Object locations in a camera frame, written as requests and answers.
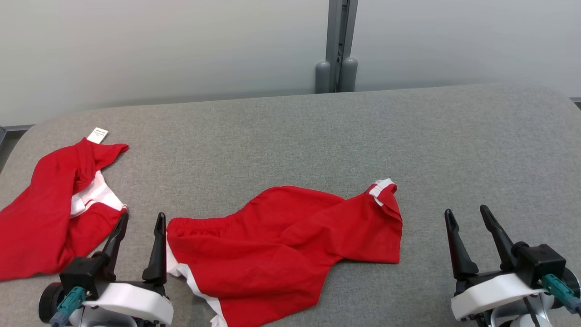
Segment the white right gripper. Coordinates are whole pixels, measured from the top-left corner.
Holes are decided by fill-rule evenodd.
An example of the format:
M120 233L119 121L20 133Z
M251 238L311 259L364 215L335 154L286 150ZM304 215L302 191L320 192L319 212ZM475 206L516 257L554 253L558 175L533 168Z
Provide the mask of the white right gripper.
M492 214L488 206L480 206L481 216L486 229L492 235L497 253L501 259L500 269L504 272L514 271L517 259L511 252L514 243L503 227ZM487 274L477 276L478 266L474 263L459 235L459 225L451 209L444 212L448 245L452 261L454 279L458 279L456 293L452 298L454 318L463 320L471 315L481 314L488 310L525 300L527 296L544 292L542 280L525 283L517 274Z

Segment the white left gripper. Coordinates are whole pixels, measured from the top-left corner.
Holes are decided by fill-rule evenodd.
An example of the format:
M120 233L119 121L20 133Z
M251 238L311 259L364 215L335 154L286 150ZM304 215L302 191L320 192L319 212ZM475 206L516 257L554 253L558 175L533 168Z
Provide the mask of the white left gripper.
M123 213L103 248L107 276L116 278L114 270L120 245L125 237L129 214ZM153 230L154 244L143 281L149 284L167 282L166 215L158 213ZM137 319L156 325L172 325L174 308L166 296L128 283L111 283L97 300L85 301L84 327L138 327Z

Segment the red white basketball jersey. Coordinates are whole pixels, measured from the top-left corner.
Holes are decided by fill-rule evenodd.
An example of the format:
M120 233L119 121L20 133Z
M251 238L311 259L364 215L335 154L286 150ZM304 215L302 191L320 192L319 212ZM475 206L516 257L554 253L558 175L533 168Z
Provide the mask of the red white basketball jersey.
M128 150L83 138L38 161L29 186L0 210L0 282L58 274L110 235L127 207L102 170Z

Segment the red basketball shorts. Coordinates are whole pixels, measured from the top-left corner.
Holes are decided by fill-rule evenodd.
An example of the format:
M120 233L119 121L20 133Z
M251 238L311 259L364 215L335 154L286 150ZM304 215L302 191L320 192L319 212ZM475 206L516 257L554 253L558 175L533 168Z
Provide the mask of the red basketball shorts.
M316 306L343 259L397 264L403 229L396 184L349 199L279 186L221 218L172 218L167 272L215 312L212 327L261 327Z

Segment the grey metal partition post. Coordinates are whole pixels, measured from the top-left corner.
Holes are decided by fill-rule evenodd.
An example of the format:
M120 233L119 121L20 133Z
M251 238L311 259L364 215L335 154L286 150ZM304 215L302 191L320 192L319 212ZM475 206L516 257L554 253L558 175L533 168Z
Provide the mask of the grey metal partition post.
M351 55L359 0L329 0L325 60L315 65L316 94L355 91L358 61Z

